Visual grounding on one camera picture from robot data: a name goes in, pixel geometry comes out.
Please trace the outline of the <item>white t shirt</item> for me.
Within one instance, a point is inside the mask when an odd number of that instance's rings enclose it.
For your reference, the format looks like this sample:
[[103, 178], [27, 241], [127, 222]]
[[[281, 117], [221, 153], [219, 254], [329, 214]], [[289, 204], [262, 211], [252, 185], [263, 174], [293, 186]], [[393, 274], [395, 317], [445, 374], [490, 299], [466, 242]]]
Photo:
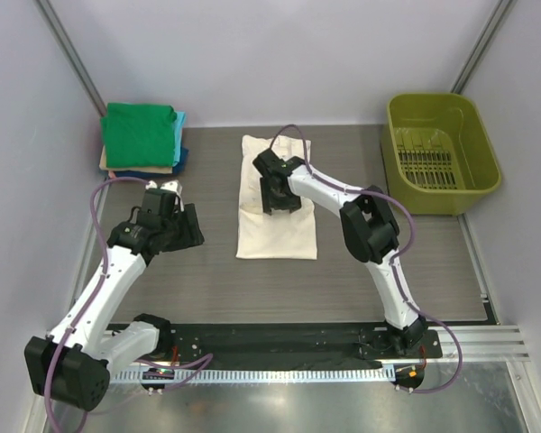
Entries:
[[311, 200], [303, 198], [301, 209], [292, 213], [278, 211], [267, 215], [262, 210], [261, 175], [253, 166], [253, 160], [268, 148], [287, 160], [293, 156], [301, 157], [310, 145], [286, 135], [279, 136], [276, 142], [250, 135], [242, 138], [236, 257], [245, 260], [315, 260], [316, 219]]

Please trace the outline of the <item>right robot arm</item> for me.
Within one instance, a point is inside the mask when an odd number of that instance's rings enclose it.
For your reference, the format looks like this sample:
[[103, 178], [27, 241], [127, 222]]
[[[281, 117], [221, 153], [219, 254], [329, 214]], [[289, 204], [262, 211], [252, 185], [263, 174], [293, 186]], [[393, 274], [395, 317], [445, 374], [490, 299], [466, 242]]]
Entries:
[[339, 218], [349, 254], [369, 271], [381, 298], [390, 350], [407, 357], [417, 351], [427, 322], [414, 301], [399, 259], [396, 201], [371, 186], [359, 189], [315, 170], [302, 158], [281, 159], [273, 150], [252, 165], [260, 173], [262, 210], [295, 212], [307, 198]]

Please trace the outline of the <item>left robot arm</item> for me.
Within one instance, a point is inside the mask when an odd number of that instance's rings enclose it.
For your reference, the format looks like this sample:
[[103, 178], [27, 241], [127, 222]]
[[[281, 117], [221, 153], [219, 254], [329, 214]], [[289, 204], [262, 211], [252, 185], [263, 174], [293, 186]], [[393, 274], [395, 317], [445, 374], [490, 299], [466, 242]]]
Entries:
[[116, 336], [103, 335], [155, 256], [204, 243], [195, 206], [183, 202], [181, 190], [176, 180], [150, 183], [141, 205], [104, 239], [98, 270], [67, 316], [47, 336], [31, 338], [24, 358], [35, 394], [91, 411], [129, 364], [171, 354], [175, 343], [166, 318], [140, 314]]

